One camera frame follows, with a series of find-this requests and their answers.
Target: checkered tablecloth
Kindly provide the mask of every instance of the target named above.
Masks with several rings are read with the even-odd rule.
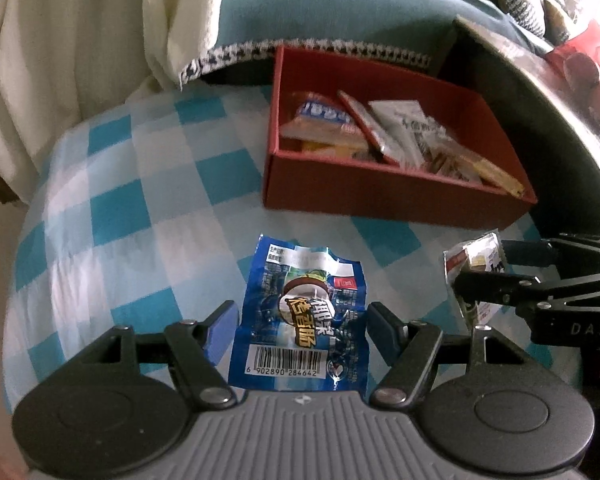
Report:
[[[360,260],[368,302],[462,332],[441,258],[476,232],[263,208],[269,95],[270,88],[205,86],[167,92],[62,136],[14,264],[3,348],[10,407],[114,324],[160,332],[203,319],[224,300],[242,304],[261,233]],[[538,232],[525,216],[503,236]],[[512,309],[492,324],[563,377],[576,375],[576,352],[530,344]],[[167,376],[156,365],[143,370]],[[372,349],[371,384],[385,370]]]

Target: white curtain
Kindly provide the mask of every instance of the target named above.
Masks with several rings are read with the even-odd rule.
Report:
[[[174,88],[214,46],[221,0],[0,0],[0,175],[28,202],[69,127]]]

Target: gray gripper base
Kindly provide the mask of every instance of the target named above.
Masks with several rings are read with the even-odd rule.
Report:
[[[32,472],[30,478],[50,479],[41,472]],[[440,457],[429,449],[407,415],[375,410],[356,392],[250,392],[234,408],[203,413],[179,446],[149,466],[121,478],[478,480],[489,477]],[[553,478],[583,480],[584,477],[572,469]]]

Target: red plastic bag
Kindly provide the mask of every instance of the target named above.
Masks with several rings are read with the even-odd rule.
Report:
[[[582,34],[571,38],[566,43],[557,46],[544,58],[553,66],[558,73],[564,75],[564,62],[576,52],[587,54],[600,66],[600,24],[596,20],[589,22],[589,27]]]

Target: red box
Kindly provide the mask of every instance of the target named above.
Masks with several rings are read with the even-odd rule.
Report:
[[[313,91],[337,99],[338,90],[363,104],[417,99],[461,144],[518,179],[525,195],[387,164],[305,154],[297,141],[280,138],[279,127],[295,113],[285,109],[281,96]],[[276,53],[262,192],[267,208],[474,229],[505,228],[537,202],[507,135],[477,93],[384,63],[284,46]]]

